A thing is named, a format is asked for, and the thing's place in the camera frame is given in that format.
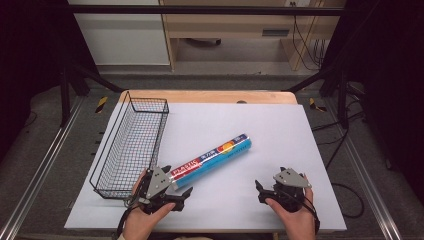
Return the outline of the black metal frame bar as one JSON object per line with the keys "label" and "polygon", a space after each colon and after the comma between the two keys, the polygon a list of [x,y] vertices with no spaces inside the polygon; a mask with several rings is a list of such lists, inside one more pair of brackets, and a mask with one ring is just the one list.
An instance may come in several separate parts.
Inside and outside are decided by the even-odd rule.
{"label": "black metal frame bar", "polygon": [[72,13],[87,14],[206,14],[206,15],[294,15],[342,16],[344,8],[251,7],[251,6],[154,6],[154,5],[69,5]]}

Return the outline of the dark curtain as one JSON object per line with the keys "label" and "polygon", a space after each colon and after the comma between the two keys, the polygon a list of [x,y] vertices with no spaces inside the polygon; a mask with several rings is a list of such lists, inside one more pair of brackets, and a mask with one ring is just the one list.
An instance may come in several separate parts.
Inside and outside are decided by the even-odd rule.
{"label": "dark curtain", "polygon": [[30,114],[31,99],[60,84],[66,59],[96,72],[75,16],[45,11],[68,0],[0,0],[0,162]]}
{"label": "dark curtain", "polygon": [[364,86],[371,126],[424,201],[424,0],[346,0],[324,65]]}

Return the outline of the aluminium floor rail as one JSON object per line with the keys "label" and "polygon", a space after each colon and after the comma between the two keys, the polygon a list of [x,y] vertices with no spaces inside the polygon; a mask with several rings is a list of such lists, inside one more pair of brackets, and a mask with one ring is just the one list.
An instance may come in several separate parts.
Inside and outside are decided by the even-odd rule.
{"label": "aluminium floor rail", "polygon": [[352,186],[354,190],[359,191],[359,198],[363,202],[363,214],[360,217],[346,217],[348,223],[348,231],[354,235],[364,234],[368,230],[379,229],[379,238],[384,240],[402,240],[401,234],[395,224],[389,210],[378,191],[370,173],[363,164],[362,158],[354,145],[353,140],[349,136],[352,130],[349,123],[355,114],[362,115],[359,104],[355,101],[349,102],[346,106],[338,108],[333,99],[326,99],[325,104],[329,109],[330,116],[335,121],[341,121],[342,112],[346,110],[345,125],[346,128],[338,126],[338,132],[342,135],[342,149],[344,156],[350,162],[349,170],[354,173],[353,181],[356,183]]}
{"label": "aluminium floor rail", "polygon": [[0,230],[0,240],[14,240],[21,228],[29,210],[31,209],[36,196],[42,188],[46,177],[48,176],[51,167],[56,161],[56,158],[67,139],[70,130],[72,129],[76,118],[85,101],[84,97],[77,96],[71,108],[69,119],[64,125],[59,128],[55,138],[50,144],[37,170],[35,171],[31,181],[25,189],[22,197],[16,205],[11,216]]}

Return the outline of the light wooden desk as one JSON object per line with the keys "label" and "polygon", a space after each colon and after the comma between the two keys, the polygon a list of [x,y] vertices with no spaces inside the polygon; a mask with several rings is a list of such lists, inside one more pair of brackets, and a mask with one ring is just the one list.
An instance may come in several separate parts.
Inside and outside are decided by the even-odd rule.
{"label": "light wooden desk", "polygon": [[[162,6],[253,6],[343,8],[346,0],[159,0]],[[306,59],[313,40],[329,41],[337,16],[165,14],[171,39],[264,38],[278,39],[292,70]]]}

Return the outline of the person's left hand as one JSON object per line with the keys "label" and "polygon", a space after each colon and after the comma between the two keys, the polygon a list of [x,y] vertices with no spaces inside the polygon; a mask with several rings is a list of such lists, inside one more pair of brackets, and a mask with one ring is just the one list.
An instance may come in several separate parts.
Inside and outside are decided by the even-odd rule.
{"label": "person's left hand", "polygon": [[125,240],[148,240],[155,226],[175,207],[174,203],[162,206],[153,214],[146,214],[140,207],[135,207],[128,215],[121,236]]}

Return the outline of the person's right hand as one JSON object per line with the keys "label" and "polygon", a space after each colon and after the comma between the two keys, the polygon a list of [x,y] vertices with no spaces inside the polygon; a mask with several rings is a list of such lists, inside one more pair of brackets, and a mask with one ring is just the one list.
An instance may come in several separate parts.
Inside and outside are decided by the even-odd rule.
{"label": "person's right hand", "polygon": [[316,240],[315,219],[307,208],[291,213],[273,199],[267,198],[265,202],[282,221],[289,240]]}

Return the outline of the white cabinet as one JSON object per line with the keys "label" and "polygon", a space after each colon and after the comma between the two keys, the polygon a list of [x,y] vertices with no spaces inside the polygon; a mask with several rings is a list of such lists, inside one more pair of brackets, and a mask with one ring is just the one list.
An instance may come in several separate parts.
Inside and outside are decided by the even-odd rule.
{"label": "white cabinet", "polygon": [[168,65],[160,14],[75,14],[96,65]]}

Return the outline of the white table mat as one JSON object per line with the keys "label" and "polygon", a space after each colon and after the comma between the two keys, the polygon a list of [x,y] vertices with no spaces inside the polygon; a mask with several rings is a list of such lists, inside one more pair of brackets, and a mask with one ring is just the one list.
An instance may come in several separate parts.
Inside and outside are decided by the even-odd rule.
{"label": "white table mat", "polygon": [[302,106],[298,104],[172,103],[159,150],[161,165],[178,167],[246,134],[251,148],[190,184],[180,212],[169,213],[159,232],[280,232],[273,210],[255,188],[271,188],[282,167],[307,175],[323,231],[346,228]]}

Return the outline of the black metal stand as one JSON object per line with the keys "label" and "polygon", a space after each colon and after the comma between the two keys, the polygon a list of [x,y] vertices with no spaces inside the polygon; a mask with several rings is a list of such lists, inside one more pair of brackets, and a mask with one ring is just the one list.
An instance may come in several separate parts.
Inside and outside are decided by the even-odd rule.
{"label": "black metal stand", "polygon": [[319,93],[323,97],[329,97],[335,91],[337,93],[337,120],[343,129],[349,128],[347,110],[346,110],[346,97],[348,76],[345,66],[342,62],[333,62],[327,67],[322,68],[314,75],[308,77],[306,80],[289,87],[286,92],[297,93],[301,89],[315,83],[318,80],[323,80],[324,83],[319,89]]}
{"label": "black metal stand", "polygon": [[60,93],[62,107],[61,127],[65,126],[71,118],[69,87],[72,87],[78,96],[86,96],[90,92],[90,88],[85,81],[86,78],[95,81],[96,83],[115,93],[121,93],[124,91],[124,88],[121,88],[107,81],[101,77],[99,73],[95,73],[94,71],[91,71],[81,65],[65,65],[60,72]]}

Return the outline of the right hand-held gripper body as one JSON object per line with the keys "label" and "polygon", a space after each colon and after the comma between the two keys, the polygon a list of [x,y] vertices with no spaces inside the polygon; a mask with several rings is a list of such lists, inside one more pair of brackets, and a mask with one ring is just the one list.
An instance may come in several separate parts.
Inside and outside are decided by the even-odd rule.
{"label": "right hand-held gripper body", "polygon": [[292,168],[280,168],[280,172],[273,176],[275,184],[269,198],[277,201],[286,211],[294,213],[304,203],[304,190],[311,188],[311,184],[304,176]]}

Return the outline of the black wire basket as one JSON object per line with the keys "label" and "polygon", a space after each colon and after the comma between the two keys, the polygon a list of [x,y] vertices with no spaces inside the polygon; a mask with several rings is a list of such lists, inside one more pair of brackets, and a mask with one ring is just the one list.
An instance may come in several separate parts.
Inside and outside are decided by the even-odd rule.
{"label": "black wire basket", "polygon": [[124,94],[109,119],[95,155],[89,183],[105,199],[124,199],[143,169],[157,165],[169,114],[162,98]]}

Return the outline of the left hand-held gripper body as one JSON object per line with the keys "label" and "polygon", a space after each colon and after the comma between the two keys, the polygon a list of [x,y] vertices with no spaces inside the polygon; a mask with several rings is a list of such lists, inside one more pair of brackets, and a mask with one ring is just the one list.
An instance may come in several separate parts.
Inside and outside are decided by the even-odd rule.
{"label": "left hand-held gripper body", "polygon": [[146,214],[152,214],[162,206],[171,203],[171,197],[166,193],[171,185],[171,179],[162,171],[161,167],[148,169],[140,180],[137,189],[137,202],[142,205]]}

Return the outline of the blue cling film roll box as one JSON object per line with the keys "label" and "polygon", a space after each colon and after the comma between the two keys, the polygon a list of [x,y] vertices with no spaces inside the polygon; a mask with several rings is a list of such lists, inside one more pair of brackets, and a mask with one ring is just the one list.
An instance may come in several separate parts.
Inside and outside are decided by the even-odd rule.
{"label": "blue cling film roll box", "polygon": [[250,137],[241,134],[220,146],[172,169],[168,176],[171,186],[178,190],[203,175],[247,152],[252,146]]}

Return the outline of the yellow black floor tape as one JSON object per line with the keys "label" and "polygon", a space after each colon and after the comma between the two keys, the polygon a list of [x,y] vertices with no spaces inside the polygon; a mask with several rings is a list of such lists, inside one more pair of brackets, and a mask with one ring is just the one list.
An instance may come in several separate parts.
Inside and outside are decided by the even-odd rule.
{"label": "yellow black floor tape", "polygon": [[97,104],[97,107],[95,109],[95,113],[101,113],[102,112],[102,110],[103,110],[103,108],[104,108],[104,106],[107,102],[107,99],[108,99],[107,96],[103,96],[103,97],[100,98],[100,100]]}
{"label": "yellow black floor tape", "polygon": [[310,109],[317,110],[320,112],[327,112],[326,107],[320,107],[316,105],[314,98],[309,98],[309,106],[310,106]]}

